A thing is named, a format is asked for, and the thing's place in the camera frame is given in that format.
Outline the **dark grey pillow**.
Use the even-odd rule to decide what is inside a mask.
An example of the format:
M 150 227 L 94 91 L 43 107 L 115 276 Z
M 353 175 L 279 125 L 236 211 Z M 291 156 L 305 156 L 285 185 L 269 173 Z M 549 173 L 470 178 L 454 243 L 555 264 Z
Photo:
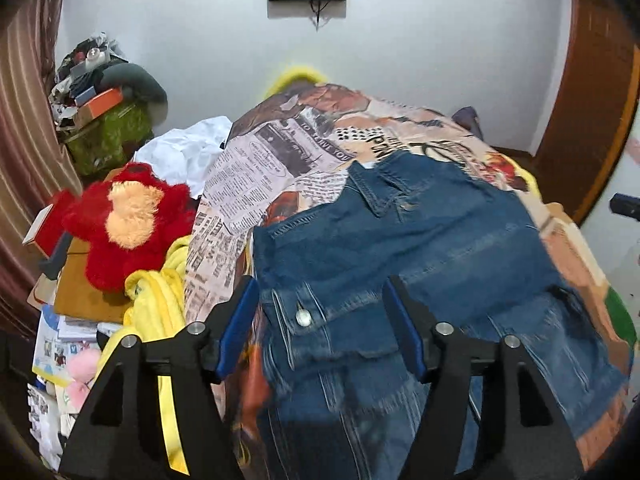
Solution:
M 122 93 L 143 102 L 153 126 L 162 124 L 168 114 L 168 96 L 160 83 L 143 67 L 134 63 L 118 63 L 102 70 L 96 88 L 99 92 L 121 88 Z

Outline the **colourful picture book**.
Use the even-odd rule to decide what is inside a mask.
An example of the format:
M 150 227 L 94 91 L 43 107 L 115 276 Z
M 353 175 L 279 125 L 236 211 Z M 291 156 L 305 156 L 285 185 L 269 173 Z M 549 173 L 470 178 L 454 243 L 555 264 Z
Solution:
M 58 315 L 50 304 L 40 311 L 32 371 L 60 387 L 73 381 L 68 362 L 81 350 L 96 349 L 98 324 L 80 318 Z

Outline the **striped brown curtain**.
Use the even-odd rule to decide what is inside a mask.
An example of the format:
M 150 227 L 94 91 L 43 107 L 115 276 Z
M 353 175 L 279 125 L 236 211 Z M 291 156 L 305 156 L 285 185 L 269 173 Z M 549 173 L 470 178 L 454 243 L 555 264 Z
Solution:
M 27 296 L 38 256 L 22 244 L 37 212 L 81 183 L 58 143 L 48 102 L 63 0 L 8 0 L 1 8 L 1 328 L 35 335 Z

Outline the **red white box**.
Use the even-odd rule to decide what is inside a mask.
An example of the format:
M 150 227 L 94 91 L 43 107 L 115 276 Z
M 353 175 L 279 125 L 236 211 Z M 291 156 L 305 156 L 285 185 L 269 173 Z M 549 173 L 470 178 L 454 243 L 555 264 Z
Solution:
M 64 233 L 64 218 L 76 196 L 70 190 L 62 190 L 50 199 L 29 227 L 22 240 L 23 246 L 35 246 L 43 255 L 51 257 Z

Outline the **brown cardboard sheet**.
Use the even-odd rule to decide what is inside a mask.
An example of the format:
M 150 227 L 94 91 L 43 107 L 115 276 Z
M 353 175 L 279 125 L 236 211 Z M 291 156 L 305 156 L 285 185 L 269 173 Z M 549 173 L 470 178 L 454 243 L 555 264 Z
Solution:
M 107 198 L 114 180 L 122 180 L 120 168 L 111 171 L 77 197 L 62 226 L 70 236 L 66 261 L 58 277 L 54 300 L 57 314 L 93 322 L 120 323 L 131 300 L 124 293 L 126 252 L 108 239 L 105 222 L 113 211 Z

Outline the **orange box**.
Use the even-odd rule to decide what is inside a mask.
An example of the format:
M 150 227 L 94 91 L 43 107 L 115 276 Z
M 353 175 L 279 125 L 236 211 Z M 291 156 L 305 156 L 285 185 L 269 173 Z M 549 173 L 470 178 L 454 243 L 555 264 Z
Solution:
M 74 116 L 74 125 L 81 128 L 105 114 L 122 102 L 124 96 L 119 88 L 108 89 L 78 108 Z

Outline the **pink plush headband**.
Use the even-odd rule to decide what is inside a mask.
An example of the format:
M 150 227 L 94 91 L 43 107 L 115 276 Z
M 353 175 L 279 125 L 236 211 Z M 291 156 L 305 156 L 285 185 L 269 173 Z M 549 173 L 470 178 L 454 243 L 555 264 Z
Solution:
M 66 370 L 72 381 L 66 386 L 68 405 L 78 413 L 88 398 L 90 385 L 96 378 L 101 351 L 95 348 L 81 350 L 68 362 Z

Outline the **yellow fleece blanket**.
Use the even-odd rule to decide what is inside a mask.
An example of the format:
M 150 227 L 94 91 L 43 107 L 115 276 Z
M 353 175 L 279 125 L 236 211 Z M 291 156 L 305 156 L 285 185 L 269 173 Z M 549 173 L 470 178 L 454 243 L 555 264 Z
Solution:
M 102 350 L 98 372 L 125 337 L 137 336 L 143 342 L 176 336 L 186 327 L 184 318 L 184 277 L 191 237 L 178 237 L 166 252 L 158 271 L 137 270 L 125 281 L 126 295 L 132 306 L 124 314 L 124 327 L 107 341 Z M 160 420 L 169 466 L 185 474 L 188 471 L 180 443 L 177 417 L 172 397 L 171 379 L 157 379 L 160 394 Z

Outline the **white cloth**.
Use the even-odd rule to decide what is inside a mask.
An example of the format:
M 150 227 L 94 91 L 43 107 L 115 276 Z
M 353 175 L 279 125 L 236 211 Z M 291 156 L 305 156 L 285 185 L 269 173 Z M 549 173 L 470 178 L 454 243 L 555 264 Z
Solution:
M 132 156 L 168 184 L 186 184 L 192 198 L 203 194 L 208 167 L 227 143 L 232 128 L 226 116 L 200 120 L 185 129 L 171 129 L 145 143 Z

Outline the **blue denim jacket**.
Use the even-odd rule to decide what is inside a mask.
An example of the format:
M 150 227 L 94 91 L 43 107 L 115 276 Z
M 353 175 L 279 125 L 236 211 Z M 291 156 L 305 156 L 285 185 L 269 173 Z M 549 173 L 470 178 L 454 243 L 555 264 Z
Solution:
M 515 335 L 581 436 L 623 374 L 518 196 L 398 151 L 352 164 L 338 199 L 254 232 L 275 479 L 395 479 L 428 395 L 385 313 L 386 278 L 478 339 Z

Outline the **white papers stack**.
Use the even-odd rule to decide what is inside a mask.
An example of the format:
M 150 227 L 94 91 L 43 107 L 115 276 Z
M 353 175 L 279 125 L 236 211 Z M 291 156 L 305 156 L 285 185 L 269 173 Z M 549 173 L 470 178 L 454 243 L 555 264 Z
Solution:
M 64 388 L 37 377 L 27 386 L 29 432 L 38 444 L 43 463 L 58 471 L 64 448 L 76 420 Z

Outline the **newspaper print bed sheet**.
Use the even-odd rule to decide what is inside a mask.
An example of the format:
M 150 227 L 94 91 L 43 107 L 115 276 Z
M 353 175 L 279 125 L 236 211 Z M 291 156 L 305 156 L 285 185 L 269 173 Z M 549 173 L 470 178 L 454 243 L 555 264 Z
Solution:
M 599 420 L 573 436 L 585 466 L 613 443 L 626 415 L 630 350 L 605 309 L 604 276 L 570 218 L 545 204 L 535 182 L 512 160 L 451 118 L 424 107 L 380 100 L 320 84 L 270 96 L 232 126 L 224 151 L 208 167 L 186 264 L 186 316 L 206 317 L 242 274 L 256 276 L 254 232 L 338 199 L 349 167 L 373 167 L 398 151 L 452 162 L 466 174 L 512 192 L 527 209 L 548 255 L 574 288 L 624 382 Z M 262 367 L 267 319 L 262 303 L 239 374 L 224 385 L 222 411 L 250 479 L 271 477 L 257 419 L 272 396 Z

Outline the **brown wooden door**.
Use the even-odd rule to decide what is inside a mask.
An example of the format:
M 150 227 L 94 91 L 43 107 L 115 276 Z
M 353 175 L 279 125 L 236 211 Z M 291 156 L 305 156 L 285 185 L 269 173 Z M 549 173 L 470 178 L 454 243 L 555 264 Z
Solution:
M 581 224 L 597 203 L 630 133 L 639 48 L 608 0 L 572 0 L 563 76 L 540 148 L 538 186 Z

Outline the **red plush toy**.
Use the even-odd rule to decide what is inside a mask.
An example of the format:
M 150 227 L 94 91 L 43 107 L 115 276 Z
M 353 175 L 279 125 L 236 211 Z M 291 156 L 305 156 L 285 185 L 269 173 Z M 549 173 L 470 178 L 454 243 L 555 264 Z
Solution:
M 88 282 L 101 292 L 121 292 L 132 272 L 160 270 L 194 219 L 186 184 L 170 184 L 146 162 L 130 162 L 79 196 L 63 193 L 43 225 L 87 243 Z

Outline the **green patterned bag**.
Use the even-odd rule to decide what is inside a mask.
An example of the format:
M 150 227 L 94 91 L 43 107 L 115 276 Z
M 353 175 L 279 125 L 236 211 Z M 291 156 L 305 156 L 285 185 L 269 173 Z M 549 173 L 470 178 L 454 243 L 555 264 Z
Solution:
M 64 139 L 76 172 L 83 178 L 124 166 L 153 137 L 148 110 L 139 102 L 120 103 Z

